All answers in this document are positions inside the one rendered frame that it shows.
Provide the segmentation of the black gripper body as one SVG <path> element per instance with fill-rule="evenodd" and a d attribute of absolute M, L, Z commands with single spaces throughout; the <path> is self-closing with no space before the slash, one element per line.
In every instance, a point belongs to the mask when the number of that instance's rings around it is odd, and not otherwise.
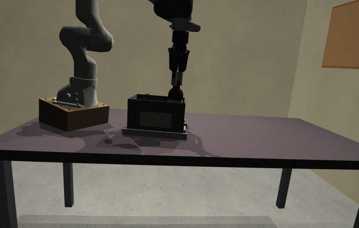
<path fill-rule="evenodd" d="M 189 32 L 186 31 L 173 31 L 172 42 L 173 46 L 175 45 L 175 54 L 178 55 L 179 47 L 181 47 L 181 54 L 182 55 L 182 48 L 186 50 L 186 44 L 188 44 Z"/>

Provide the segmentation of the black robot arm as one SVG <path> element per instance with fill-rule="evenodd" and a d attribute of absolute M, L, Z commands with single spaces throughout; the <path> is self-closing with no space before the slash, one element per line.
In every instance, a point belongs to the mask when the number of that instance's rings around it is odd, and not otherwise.
<path fill-rule="evenodd" d="M 172 25 L 174 31 L 198 32 L 201 26 L 191 22 L 193 0 L 148 0 L 154 12 Z M 97 63 L 86 51 L 108 52 L 114 45 L 112 35 L 104 28 L 99 17 L 98 0 L 76 0 L 76 17 L 86 25 L 63 26 L 60 41 L 72 54 L 74 76 L 70 83 L 59 89 L 52 103 L 85 108 L 97 106 Z"/>

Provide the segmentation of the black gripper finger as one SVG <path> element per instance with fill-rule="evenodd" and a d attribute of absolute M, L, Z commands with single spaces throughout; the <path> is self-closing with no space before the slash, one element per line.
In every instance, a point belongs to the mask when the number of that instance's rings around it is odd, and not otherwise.
<path fill-rule="evenodd" d="M 185 50 L 185 48 L 182 48 L 182 56 L 179 57 L 177 78 L 177 80 L 180 82 L 180 85 L 182 85 L 183 72 L 186 70 L 189 53 L 189 50 Z"/>
<path fill-rule="evenodd" d="M 171 48 L 168 48 L 169 53 L 169 69 L 172 71 L 172 77 L 171 77 L 171 85 L 176 86 L 177 85 L 177 77 L 178 77 L 178 63 L 179 63 L 179 57 L 181 54 L 181 47 L 179 47 L 178 55 L 175 55 L 175 45 Z"/>

